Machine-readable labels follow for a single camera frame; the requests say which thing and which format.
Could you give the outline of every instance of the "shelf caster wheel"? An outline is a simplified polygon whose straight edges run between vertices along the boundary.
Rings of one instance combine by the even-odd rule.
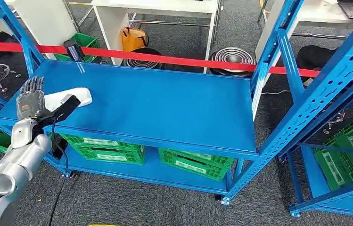
[[[280,163],[286,163],[287,162],[287,156],[279,157],[279,162]]]
[[[71,171],[71,174],[69,174],[69,178],[77,180],[80,175],[81,173],[79,171]]]
[[[222,200],[222,195],[214,194],[214,198],[215,198],[216,201],[221,201]]]

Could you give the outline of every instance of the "red barrier tape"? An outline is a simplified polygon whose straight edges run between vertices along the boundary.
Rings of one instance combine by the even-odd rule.
[[[66,49],[63,46],[40,46],[37,45],[36,48],[41,53],[59,53],[66,54]],[[6,43],[0,42],[0,51],[6,52],[22,52],[22,47],[17,43]],[[212,68],[226,68],[232,70],[243,70],[248,72],[253,72],[255,70],[255,65],[246,65],[239,63],[229,63],[220,61],[210,61],[210,60],[197,60],[188,58],[179,58],[171,56],[157,56],[143,53],[131,53],[119,50],[108,50],[103,48],[87,48],[82,47],[82,51],[86,55],[100,56],[100,57],[115,57],[122,59],[134,59],[134,60],[144,60],[160,62],[164,64],[173,65],[185,65],[194,67],[212,67]],[[318,75],[318,71],[298,69],[300,76],[314,78]],[[272,74],[286,74],[284,67],[271,67],[269,73]]]

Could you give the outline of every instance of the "white object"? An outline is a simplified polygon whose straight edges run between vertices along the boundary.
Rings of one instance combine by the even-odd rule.
[[[257,60],[260,59],[265,44],[269,38],[273,26],[275,25],[283,4],[283,0],[275,1],[273,3],[272,10],[268,16],[267,22],[255,49],[255,56]],[[291,37],[294,29],[298,24],[317,27],[353,28],[353,19],[349,19],[345,16],[344,12],[337,4],[337,0],[304,0],[304,3],[297,14],[295,21],[290,27],[290,30],[287,32],[289,38]],[[279,58],[280,51],[276,55],[274,61],[271,62],[271,65],[274,66]]]
[[[128,13],[208,18],[210,27],[205,60],[209,58],[218,0],[93,0],[91,4],[107,48],[113,50],[122,50],[120,32],[130,26]],[[111,60],[114,65],[122,62],[120,58],[112,57]]]
[[[309,78],[309,79],[307,79],[307,81],[303,82],[303,85],[304,85],[305,87],[308,87],[308,86],[311,85],[312,82],[313,82],[313,79],[312,79],[312,78]]]
[[[49,111],[54,111],[72,95],[75,95],[81,102],[78,107],[83,107],[92,102],[90,91],[87,88],[74,88],[44,95],[45,106]]]
[[[62,0],[5,0],[13,7],[39,45],[63,45],[76,33]],[[0,32],[12,32],[0,20]],[[55,59],[53,54],[46,54]]]

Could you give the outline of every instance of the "gray carpet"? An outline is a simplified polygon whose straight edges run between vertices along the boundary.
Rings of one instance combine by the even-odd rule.
[[[87,6],[72,6],[76,17],[81,18]],[[212,51],[219,48],[240,47],[254,55],[261,28],[255,23],[260,10],[257,0],[224,0],[218,38]],[[99,38],[105,47],[95,15],[90,15],[81,26],[83,33]],[[193,18],[147,16],[146,19],[167,19],[202,22]],[[151,37],[150,47],[166,56],[204,58],[208,28],[171,25],[143,25]],[[340,33],[333,28],[298,27],[298,31]],[[340,41],[315,38],[291,39],[295,53],[306,45],[336,48]],[[169,66],[170,70],[199,71],[200,68]],[[288,89],[286,78],[273,75],[265,88],[268,92]],[[280,122],[292,105],[289,93],[263,95],[255,121],[257,145],[260,145]],[[331,134],[353,119],[353,107],[346,111],[346,119],[337,124]],[[323,133],[314,136],[322,142]],[[308,197],[303,165],[295,154],[303,193]],[[45,226],[61,183],[60,173],[43,162],[22,196],[16,217],[17,226]],[[310,211],[300,218],[292,218],[287,210],[295,202],[288,165],[271,161],[255,179],[231,202],[222,206],[213,194],[141,183],[137,181],[82,173],[76,179],[67,179],[61,194],[53,225],[87,226],[88,224],[114,224],[123,226],[241,226],[241,225],[353,225],[353,217]]]

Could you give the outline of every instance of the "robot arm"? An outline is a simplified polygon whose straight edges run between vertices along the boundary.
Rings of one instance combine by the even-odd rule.
[[[11,145],[0,160],[0,226],[13,224],[19,197],[51,149],[51,140],[43,128],[65,120],[80,103],[71,96],[55,111],[47,111],[42,83],[43,78],[29,79],[17,97],[20,121],[14,125]]]

